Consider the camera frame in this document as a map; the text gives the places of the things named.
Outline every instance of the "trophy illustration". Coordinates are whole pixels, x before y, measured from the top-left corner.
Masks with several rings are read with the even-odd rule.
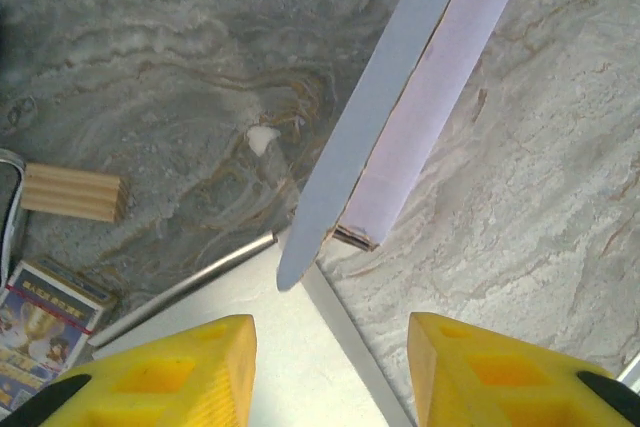
[[[49,312],[33,304],[24,303],[20,308],[20,318],[27,341],[18,347],[18,352],[31,357],[29,347],[32,342],[42,340],[48,335],[55,337],[64,330],[64,323]]]

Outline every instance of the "white marble surface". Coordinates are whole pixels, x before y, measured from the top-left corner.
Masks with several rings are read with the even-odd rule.
[[[286,223],[396,1],[2,0],[0,145],[133,184],[115,228],[32,216],[27,254],[128,310]],[[321,259],[407,404],[414,310],[640,349],[639,37],[637,0],[511,0],[387,244]]]

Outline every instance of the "gray marble surface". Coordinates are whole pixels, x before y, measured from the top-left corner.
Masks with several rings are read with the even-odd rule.
[[[285,225],[396,1],[2,0],[0,146],[132,185],[118,225],[32,215],[26,255],[122,313]],[[511,0],[389,241],[323,253],[407,405],[415,310],[640,349],[639,37],[637,0]]]

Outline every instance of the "marble floor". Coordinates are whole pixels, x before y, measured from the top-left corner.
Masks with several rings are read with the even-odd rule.
[[[25,254],[118,313],[287,223],[397,2],[1,1],[0,147],[132,186],[117,225],[32,215]],[[510,0],[389,241],[323,253],[408,406],[414,310],[640,350],[639,41],[637,0]]]

